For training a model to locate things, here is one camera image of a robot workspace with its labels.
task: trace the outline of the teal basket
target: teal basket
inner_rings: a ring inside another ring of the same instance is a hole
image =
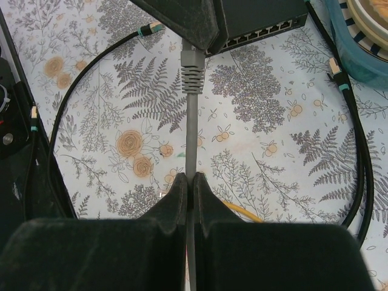
[[[388,90],[388,62],[365,52],[350,35],[338,0],[326,0],[332,34],[343,66],[350,76],[378,90]]]

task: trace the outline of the table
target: table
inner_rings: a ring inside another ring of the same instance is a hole
[[[328,23],[323,1],[313,4]],[[48,134],[88,62],[152,21],[128,0],[8,0],[1,8]],[[79,218],[136,218],[184,172],[180,48],[170,30],[131,41],[73,94],[55,155]],[[309,19],[304,28],[207,59],[198,170],[217,196],[266,222],[342,220],[355,183],[355,141],[343,97],[326,76],[329,58]],[[376,171],[362,251],[376,289],[388,290],[388,92],[356,81],[353,88]],[[167,101],[152,104],[149,94]]]

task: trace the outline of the white tablecloth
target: white tablecloth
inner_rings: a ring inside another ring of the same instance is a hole
[[[323,2],[314,6],[323,15]],[[128,0],[8,0],[1,8],[48,134],[87,63],[152,20]],[[180,48],[170,30],[131,41],[73,94],[55,152],[80,218],[136,218],[184,172]],[[342,221],[354,192],[355,141],[343,97],[326,76],[329,57],[309,19],[207,59],[198,170],[220,198],[268,222]],[[362,250],[376,289],[388,290],[388,92],[353,88],[376,171]]]

